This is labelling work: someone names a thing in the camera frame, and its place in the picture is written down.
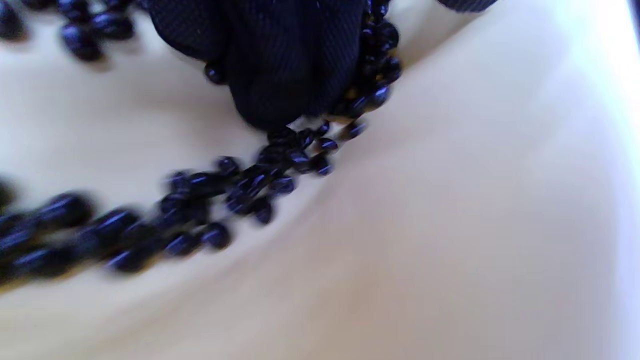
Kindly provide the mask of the person's left hand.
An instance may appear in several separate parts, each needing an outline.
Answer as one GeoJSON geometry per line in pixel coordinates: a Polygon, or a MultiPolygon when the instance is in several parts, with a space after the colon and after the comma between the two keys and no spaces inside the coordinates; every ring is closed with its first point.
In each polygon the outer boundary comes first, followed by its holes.
{"type": "Polygon", "coordinates": [[[160,38],[204,61],[238,114],[269,132],[381,107],[413,64],[493,0],[149,0],[160,38]]]}

